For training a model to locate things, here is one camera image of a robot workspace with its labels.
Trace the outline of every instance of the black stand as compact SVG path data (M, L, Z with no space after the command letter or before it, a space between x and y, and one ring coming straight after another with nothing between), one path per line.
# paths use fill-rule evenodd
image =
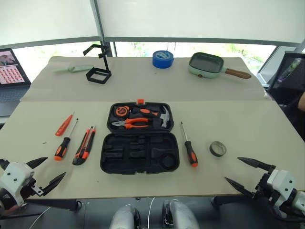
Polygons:
M104 46L104 45L99 45L99 44L93 44L91 45L88 49L86 49L85 51L83 51L82 53L85 55L87 55L88 52L90 52L93 48L100 48L102 53L99 54L99 58L103 58L104 59L104 63L105 63L105 67L106 69L101 69L101 68L95 68L93 67L90 71L88 71L86 73L86 77L88 81L94 82L94 83L100 83L100 84L105 84L107 82L107 80L110 78L111 76L111 71L109 70L108 67L108 63L107 63L107 59L106 59L106 54L110 51L110 47L108 46ZM104 80L98 80L98 79L94 79L92 78L93 75L102 75L102 76L106 76L106 78Z
M235 202L244 202L250 200L249 197L245 195L237 196L216 196L211 199L211 204L213 207L219 207L223 204L235 203Z
M81 209L81 202L76 199L26 199L26 203L63 208L71 211Z

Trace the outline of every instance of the laptop screen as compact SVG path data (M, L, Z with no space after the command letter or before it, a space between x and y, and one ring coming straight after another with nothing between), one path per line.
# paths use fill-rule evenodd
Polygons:
M0 49L0 87L30 84L13 51Z

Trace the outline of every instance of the frying pan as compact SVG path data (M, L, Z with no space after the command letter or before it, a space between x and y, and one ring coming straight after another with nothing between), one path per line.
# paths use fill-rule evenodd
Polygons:
M191 57L189 71L199 77L205 78L216 78L220 73L234 75L242 79L251 78L249 73L225 68L223 58L204 52L197 52Z

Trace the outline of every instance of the laptop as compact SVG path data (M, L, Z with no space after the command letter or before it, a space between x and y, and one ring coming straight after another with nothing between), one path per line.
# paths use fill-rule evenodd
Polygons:
M10 116L31 82L12 49L0 49L0 117Z

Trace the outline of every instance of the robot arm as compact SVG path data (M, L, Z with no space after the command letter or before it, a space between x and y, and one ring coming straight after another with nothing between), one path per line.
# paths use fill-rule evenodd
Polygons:
M288 215L305 218L305 193L294 188L295 179L290 172L276 170L274 165L268 165L255 159L246 157L238 157L238 159L252 167L258 167L268 172L263 175L255 187L255 193L225 177L236 190L253 199L266 197L274 208L279 208L280 211Z
M47 157L41 157L28 163L10 163L0 159L0 166L4 169L4 173L0 177L0 216L13 206L22 206L25 199L30 196L35 194L38 196L47 195L60 183L66 173L57 176L45 188L35 185L33 169L46 159Z

